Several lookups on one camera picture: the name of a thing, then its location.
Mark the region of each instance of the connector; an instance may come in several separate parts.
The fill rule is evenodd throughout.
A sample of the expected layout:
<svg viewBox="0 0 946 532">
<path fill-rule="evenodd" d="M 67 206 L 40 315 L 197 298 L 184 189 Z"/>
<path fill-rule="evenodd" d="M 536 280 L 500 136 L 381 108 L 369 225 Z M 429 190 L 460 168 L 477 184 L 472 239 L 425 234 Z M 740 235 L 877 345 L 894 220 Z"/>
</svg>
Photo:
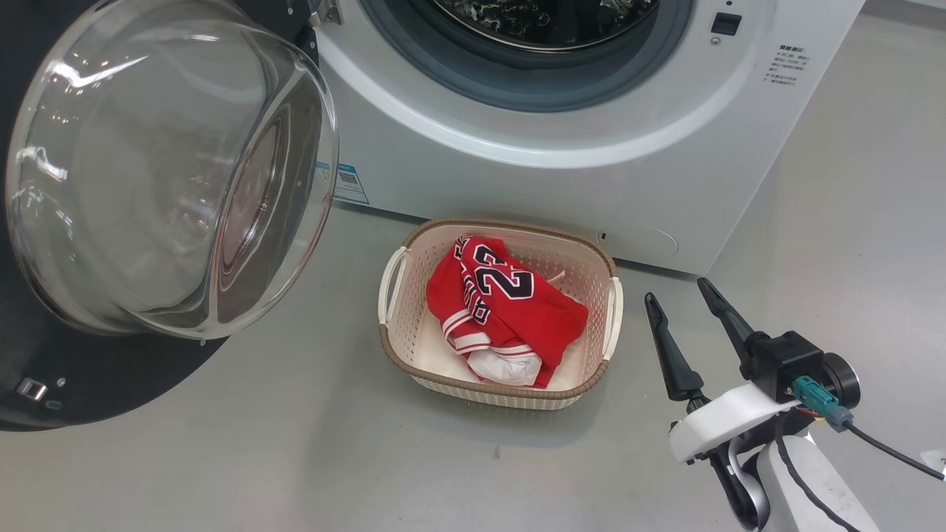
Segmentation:
<svg viewBox="0 0 946 532">
<path fill-rule="evenodd" d="M 810 377 L 799 377 L 792 384 L 792 393 L 801 404 L 818 412 L 839 433 L 848 429 L 845 421 L 853 421 L 854 414 L 841 406 L 841 402 L 824 386 Z"/>
</svg>

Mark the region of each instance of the barcode label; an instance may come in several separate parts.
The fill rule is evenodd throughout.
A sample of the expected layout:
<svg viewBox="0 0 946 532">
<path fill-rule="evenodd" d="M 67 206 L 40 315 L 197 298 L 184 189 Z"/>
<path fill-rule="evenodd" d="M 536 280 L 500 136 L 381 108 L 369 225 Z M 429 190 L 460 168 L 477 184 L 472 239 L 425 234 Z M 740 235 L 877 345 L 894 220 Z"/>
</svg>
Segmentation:
<svg viewBox="0 0 946 532">
<path fill-rule="evenodd" d="M 339 164 L 336 175 L 338 176 L 335 180 L 336 198 L 356 204 L 368 204 L 368 195 L 364 193 L 364 186 L 361 185 L 361 179 L 355 167 Z"/>
</svg>

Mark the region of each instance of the sticker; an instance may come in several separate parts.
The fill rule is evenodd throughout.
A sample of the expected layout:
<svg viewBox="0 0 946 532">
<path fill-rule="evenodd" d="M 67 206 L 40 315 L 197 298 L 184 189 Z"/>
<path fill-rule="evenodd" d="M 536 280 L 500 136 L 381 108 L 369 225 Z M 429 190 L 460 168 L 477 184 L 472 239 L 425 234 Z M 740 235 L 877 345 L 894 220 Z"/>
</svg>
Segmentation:
<svg viewBox="0 0 946 532">
<path fill-rule="evenodd" d="M 319 172 L 319 180 L 322 181 L 322 186 L 328 186 L 328 172 L 332 170 L 332 168 L 328 163 L 323 163 L 322 161 L 316 161 L 315 168 Z"/>
<path fill-rule="evenodd" d="M 317 161 L 315 167 L 319 172 L 319 179 L 323 186 L 328 186 L 328 175 L 331 170 L 327 163 Z M 364 187 L 361 186 L 361 179 L 355 167 L 349 165 L 339 165 L 338 176 L 335 180 L 335 195 L 339 200 L 353 202 L 356 204 L 368 204 L 368 195 L 364 193 Z"/>
<path fill-rule="evenodd" d="M 780 44 L 763 79 L 766 83 L 794 87 L 804 78 L 812 58 L 799 46 Z"/>
<path fill-rule="evenodd" d="M 935 450 L 921 452 L 920 458 L 923 459 L 923 462 L 926 462 L 927 466 L 946 474 L 946 451 Z"/>
</svg>

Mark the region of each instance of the floor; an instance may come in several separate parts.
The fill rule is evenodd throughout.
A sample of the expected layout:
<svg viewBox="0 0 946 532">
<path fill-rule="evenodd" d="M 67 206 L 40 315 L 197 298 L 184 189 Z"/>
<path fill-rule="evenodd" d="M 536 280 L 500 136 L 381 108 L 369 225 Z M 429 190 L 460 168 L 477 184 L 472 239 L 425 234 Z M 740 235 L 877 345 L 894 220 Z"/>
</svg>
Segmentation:
<svg viewBox="0 0 946 532">
<path fill-rule="evenodd" d="M 710 274 L 754 327 L 841 353 L 859 425 L 914 455 L 946 448 L 944 49 L 862 16 Z M 412 229 L 337 208 L 285 301 L 176 389 L 95 425 L 0 434 L 4 529 L 738 529 L 710 468 L 667 444 L 684 411 L 645 293 L 709 395 L 741 383 L 691 279 L 622 269 L 618 352 L 569 409 L 485 407 L 420 387 L 378 343 L 377 280 Z M 942 484 L 814 436 L 881 529 L 942 529 Z"/>
</svg>

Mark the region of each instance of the black panel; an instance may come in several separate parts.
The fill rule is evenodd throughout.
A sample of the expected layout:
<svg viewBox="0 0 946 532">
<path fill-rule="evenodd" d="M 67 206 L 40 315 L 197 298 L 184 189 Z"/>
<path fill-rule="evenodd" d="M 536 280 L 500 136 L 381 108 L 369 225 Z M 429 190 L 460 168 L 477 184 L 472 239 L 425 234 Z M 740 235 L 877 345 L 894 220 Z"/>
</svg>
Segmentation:
<svg viewBox="0 0 946 532">
<path fill-rule="evenodd" d="M 712 23 L 712 32 L 720 35 L 735 35 L 739 30 L 739 23 L 743 21 L 742 15 L 733 15 L 730 13 L 716 13 L 716 20 Z"/>
<path fill-rule="evenodd" d="M 20 102 L 36 69 L 60 35 L 95 0 L 4 0 L 0 17 L 0 147 L 6 154 Z M 237 0 L 260 24 L 297 44 L 307 30 L 306 0 Z M 3 169 L 6 172 L 6 157 Z M 6 175 L 3 179 L 6 188 Z M 26 284 L 0 228 L 0 430 L 41 430 L 128 412 L 171 389 L 224 340 L 199 342 L 153 334 L 105 337 L 70 328 Z M 32 401 L 15 392 L 24 377 L 48 386 Z M 62 387 L 56 382 L 64 379 Z"/>
</svg>

